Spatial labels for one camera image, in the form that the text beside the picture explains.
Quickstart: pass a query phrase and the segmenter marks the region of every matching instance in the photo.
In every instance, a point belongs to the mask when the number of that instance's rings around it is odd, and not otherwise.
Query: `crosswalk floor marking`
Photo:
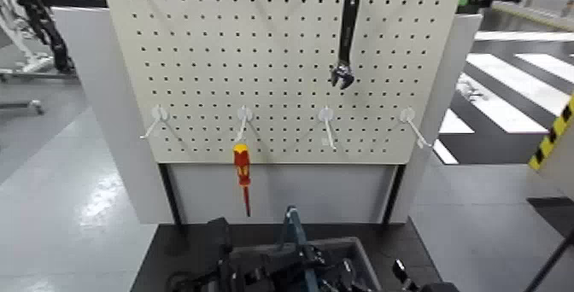
[[[574,83],[574,66],[547,54],[517,54],[518,58],[542,68],[566,81]]]
[[[457,114],[447,109],[447,113],[442,120],[441,134],[472,134],[474,130],[469,127]]]
[[[469,54],[468,62],[558,116],[570,97],[491,54]]]
[[[435,150],[435,153],[438,157],[441,158],[441,161],[447,165],[455,165],[459,162],[454,158],[452,154],[448,151],[444,144],[440,140],[436,140],[434,146],[432,147]]]
[[[574,32],[477,32],[478,41],[574,41]]]
[[[475,96],[471,97],[471,104],[488,116],[500,128],[508,133],[546,132],[532,118],[515,108],[513,105],[497,96],[465,73],[460,75],[457,89],[470,86]]]

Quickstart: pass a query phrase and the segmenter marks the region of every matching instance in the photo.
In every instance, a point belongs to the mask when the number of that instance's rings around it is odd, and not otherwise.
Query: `wrench jaw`
[[[354,75],[351,71],[351,67],[347,64],[339,62],[334,68],[331,70],[331,84],[334,86],[337,85],[337,82],[341,79],[343,83],[341,84],[341,90],[349,87],[353,84]]]

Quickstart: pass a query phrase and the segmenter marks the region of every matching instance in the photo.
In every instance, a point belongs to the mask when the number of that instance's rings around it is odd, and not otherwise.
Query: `screwdriver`
[[[245,212],[247,217],[251,217],[251,206],[249,205],[249,151],[244,143],[237,143],[233,146],[233,165],[237,169],[239,186],[243,188],[243,201],[245,202]]]

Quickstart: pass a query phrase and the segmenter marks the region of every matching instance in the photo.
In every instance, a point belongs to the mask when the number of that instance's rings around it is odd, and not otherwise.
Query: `pegboard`
[[[420,124],[458,0],[361,0],[345,91],[337,61],[342,0],[108,0],[158,162],[229,163],[246,106],[254,163],[401,164]],[[334,111],[335,146],[319,111]]]

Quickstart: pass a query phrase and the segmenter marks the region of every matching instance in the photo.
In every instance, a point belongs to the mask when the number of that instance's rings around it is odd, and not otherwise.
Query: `black wrench handle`
[[[345,0],[341,16],[341,35],[339,37],[339,62],[349,65],[351,44],[353,43],[354,24],[357,21],[360,0]]]

